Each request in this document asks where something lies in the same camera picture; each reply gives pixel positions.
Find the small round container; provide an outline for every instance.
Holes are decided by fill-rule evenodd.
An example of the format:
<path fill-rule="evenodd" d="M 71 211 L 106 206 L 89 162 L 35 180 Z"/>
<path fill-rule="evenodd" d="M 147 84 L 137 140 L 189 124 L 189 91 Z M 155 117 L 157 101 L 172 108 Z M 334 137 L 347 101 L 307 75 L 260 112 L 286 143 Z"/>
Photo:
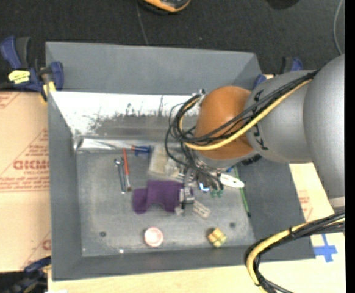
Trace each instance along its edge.
<path fill-rule="evenodd" d="M 163 232 L 156 227 L 148 228 L 143 236 L 145 243 L 150 247 L 158 247 L 164 240 Z"/>

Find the sticker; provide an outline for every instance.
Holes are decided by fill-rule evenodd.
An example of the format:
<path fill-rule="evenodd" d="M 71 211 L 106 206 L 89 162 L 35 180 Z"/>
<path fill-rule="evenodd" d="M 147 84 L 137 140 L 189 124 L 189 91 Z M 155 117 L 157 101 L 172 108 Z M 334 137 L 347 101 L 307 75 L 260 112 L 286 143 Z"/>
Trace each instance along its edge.
<path fill-rule="evenodd" d="M 17 84 L 21 84 L 22 82 L 27 82 L 30 80 L 30 72 L 29 71 L 13 71 L 8 75 L 8 79 Z"/>
<path fill-rule="evenodd" d="M 208 209 L 206 206 L 204 206 L 202 203 L 196 200 L 194 201 L 193 211 L 203 219 L 208 218 L 208 216 L 210 216 L 211 213 L 210 209 Z"/>

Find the yellow cable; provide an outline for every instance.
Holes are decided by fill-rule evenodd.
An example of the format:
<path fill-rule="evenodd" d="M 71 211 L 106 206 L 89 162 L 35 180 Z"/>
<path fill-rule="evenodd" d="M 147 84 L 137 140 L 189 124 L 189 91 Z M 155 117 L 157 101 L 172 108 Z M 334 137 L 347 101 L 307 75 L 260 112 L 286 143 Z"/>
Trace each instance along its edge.
<path fill-rule="evenodd" d="M 299 88 L 302 86 L 306 85 L 309 83 L 311 79 L 308 79 L 302 83 L 300 83 L 298 86 L 293 88 L 291 91 L 285 93 L 282 95 L 280 98 L 275 100 L 271 105 L 269 105 L 263 112 L 261 112 L 258 116 L 256 116 L 253 120 L 251 120 L 247 125 L 242 127 L 240 130 L 238 130 L 235 134 L 231 135 L 229 138 L 222 140 L 216 144 L 210 144 L 210 145 L 194 145 L 191 143 L 185 142 L 184 144 L 187 145 L 189 148 L 194 149 L 194 150 L 200 150 L 200 151 L 209 151 L 209 150 L 215 150 L 218 148 L 223 147 L 224 145 L 227 145 L 231 143 L 233 140 L 239 138 L 242 136 L 244 133 L 246 133 L 248 130 L 250 130 L 254 125 L 256 125 L 259 121 L 261 121 L 264 117 L 266 117 L 275 107 L 277 107 L 281 102 L 283 102 L 287 97 L 292 95 L 295 91 L 297 91 Z M 182 126 L 183 122 L 183 117 L 181 118 L 180 125 Z"/>
<path fill-rule="evenodd" d="M 335 221 L 333 223 L 340 223 L 340 222 L 344 222 L 344 219 L 339 219 L 339 220 L 337 220 L 337 221 Z M 254 284 L 256 286 L 258 286 L 258 288 L 262 292 L 266 292 L 267 293 L 267 291 L 260 285 L 259 279 L 257 279 L 256 274 L 255 274 L 255 270 L 253 269 L 254 261 L 255 261 L 257 255 L 262 253 L 269 246 L 277 243 L 278 241 L 280 241 L 284 237 L 287 237 L 290 234 L 290 231 L 294 232 L 294 231 L 300 229 L 301 227 L 306 226 L 307 224 L 309 224 L 309 222 L 301 223 L 301 224 L 299 224 L 297 226 L 294 226 L 291 229 L 287 229 L 287 230 L 281 231 L 280 233 L 274 234 L 273 236 L 270 236 L 269 238 L 267 238 L 264 241 L 262 241 L 261 243 L 259 243 L 249 253 L 249 255 L 248 255 L 247 259 L 246 259 L 246 268 L 247 268 L 248 274 L 251 277 L 251 279 L 253 280 Z"/>

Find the orange object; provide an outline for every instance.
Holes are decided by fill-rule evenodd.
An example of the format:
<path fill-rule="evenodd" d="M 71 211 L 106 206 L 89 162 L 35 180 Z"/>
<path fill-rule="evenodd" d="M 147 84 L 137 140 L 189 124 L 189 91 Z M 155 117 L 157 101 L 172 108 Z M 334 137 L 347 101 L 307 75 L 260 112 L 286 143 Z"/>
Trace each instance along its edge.
<path fill-rule="evenodd" d="M 241 113 L 250 93 L 247 89 L 231 85 L 211 91 L 202 101 L 194 136 L 201 137 Z M 233 127 L 233 130 L 236 131 L 242 126 L 243 122 L 240 122 Z M 227 130 L 228 127 L 224 128 L 214 134 L 214 137 L 222 135 Z M 249 145 L 245 135 L 215 150 L 199 150 L 204 157 L 210 159 L 234 159 L 245 156 L 252 151 L 253 148 Z"/>

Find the white tag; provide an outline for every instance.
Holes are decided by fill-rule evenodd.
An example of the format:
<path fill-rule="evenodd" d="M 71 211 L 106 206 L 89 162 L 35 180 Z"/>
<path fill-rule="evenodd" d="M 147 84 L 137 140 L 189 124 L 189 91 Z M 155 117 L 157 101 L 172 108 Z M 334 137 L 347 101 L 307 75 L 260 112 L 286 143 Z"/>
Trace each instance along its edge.
<path fill-rule="evenodd" d="M 227 173 L 222 173 L 220 180 L 224 186 L 233 187 L 233 188 L 244 188 L 244 183 L 241 180 L 232 177 Z"/>
<path fill-rule="evenodd" d="M 202 203 L 198 202 L 197 200 L 194 201 L 194 212 L 201 216 L 203 219 L 208 218 L 210 216 L 210 209 L 204 206 Z"/>

